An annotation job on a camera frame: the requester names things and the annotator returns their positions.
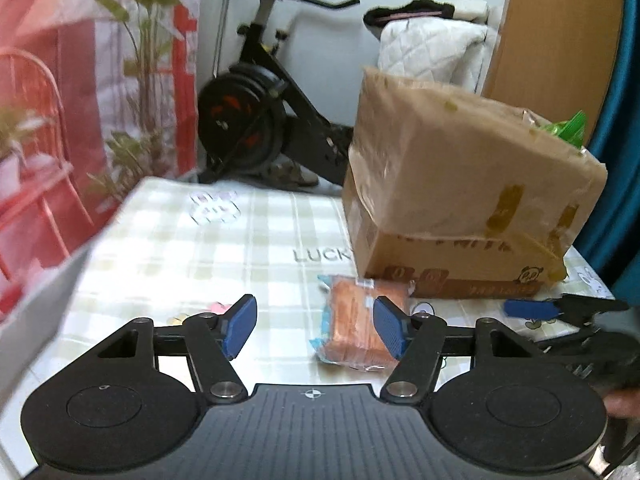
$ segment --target plastic bag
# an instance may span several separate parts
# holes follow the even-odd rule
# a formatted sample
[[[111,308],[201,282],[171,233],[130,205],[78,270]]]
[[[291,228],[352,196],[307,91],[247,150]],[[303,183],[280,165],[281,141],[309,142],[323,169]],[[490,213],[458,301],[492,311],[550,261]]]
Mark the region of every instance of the plastic bag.
[[[571,120],[548,124],[546,126],[542,126],[542,129],[552,133],[556,137],[559,137],[580,150],[582,143],[584,142],[584,127],[586,124],[587,115],[580,110],[573,116],[573,118],[571,118]]]
[[[329,288],[322,316],[322,336],[310,341],[320,360],[357,370],[396,366],[373,325],[373,302],[386,296],[408,313],[412,286],[347,276],[318,276]]]

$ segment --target blue gripper pad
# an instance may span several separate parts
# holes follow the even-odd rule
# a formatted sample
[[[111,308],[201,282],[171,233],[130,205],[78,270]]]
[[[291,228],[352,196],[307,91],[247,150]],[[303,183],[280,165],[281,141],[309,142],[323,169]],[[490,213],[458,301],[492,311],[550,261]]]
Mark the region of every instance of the blue gripper pad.
[[[408,346],[402,333],[402,319],[408,316],[390,300],[386,301],[389,304],[381,298],[373,302],[373,325],[391,356],[400,360]]]
[[[222,352],[227,359],[235,359],[254,331],[258,319],[258,303],[253,296],[243,296],[222,318],[228,320]]]
[[[550,321],[560,316],[561,311],[551,301],[507,300],[504,313],[509,317]]]

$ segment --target metal screw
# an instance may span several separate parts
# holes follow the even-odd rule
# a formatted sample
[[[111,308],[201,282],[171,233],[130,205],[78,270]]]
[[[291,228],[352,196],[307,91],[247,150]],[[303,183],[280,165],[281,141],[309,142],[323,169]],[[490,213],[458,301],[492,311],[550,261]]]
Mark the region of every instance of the metal screw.
[[[233,399],[242,393],[242,386],[231,381],[222,381],[214,384],[210,392],[220,399]]]
[[[413,397],[418,393],[418,387],[413,383],[407,381],[398,381],[397,383],[391,383],[387,385],[386,390],[394,397]]]

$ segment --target potted plant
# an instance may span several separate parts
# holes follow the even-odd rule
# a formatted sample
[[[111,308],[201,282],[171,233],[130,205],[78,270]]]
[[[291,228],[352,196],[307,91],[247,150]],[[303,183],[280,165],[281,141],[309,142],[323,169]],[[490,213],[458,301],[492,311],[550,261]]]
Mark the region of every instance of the potted plant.
[[[0,105],[0,203],[20,189],[22,143],[43,123],[35,111]]]
[[[162,109],[162,64],[169,58],[174,41],[185,42],[172,25],[174,7],[180,0],[95,0],[111,13],[130,39],[133,57],[124,59],[122,75],[136,81],[136,91],[127,96],[137,132],[114,131],[105,144],[110,150],[108,168],[89,174],[89,192],[98,192],[121,203],[146,176],[166,176],[174,149],[167,146]]]

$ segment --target checkered tablecloth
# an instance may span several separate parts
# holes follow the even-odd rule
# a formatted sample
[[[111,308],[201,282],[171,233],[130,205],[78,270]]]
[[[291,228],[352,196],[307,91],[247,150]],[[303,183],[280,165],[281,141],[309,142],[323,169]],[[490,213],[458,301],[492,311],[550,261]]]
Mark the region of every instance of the checkered tablecloth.
[[[203,211],[198,203],[210,206]],[[541,297],[562,292],[610,296],[574,249],[566,264],[568,279]],[[258,322],[233,361],[249,391],[261,382],[371,382],[378,391],[384,373],[322,364],[315,357],[309,340],[319,336],[326,300],[318,274],[355,274],[340,199],[235,182],[198,186],[145,180],[95,243],[50,372],[134,317],[164,325],[179,314],[197,314],[213,302],[233,303],[250,293],[258,301]],[[535,338],[572,330],[562,322],[530,330],[522,320],[505,318],[501,301],[429,304],[457,326],[473,326],[478,317],[489,316]],[[449,358],[440,381],[467,369],[467,359]]]

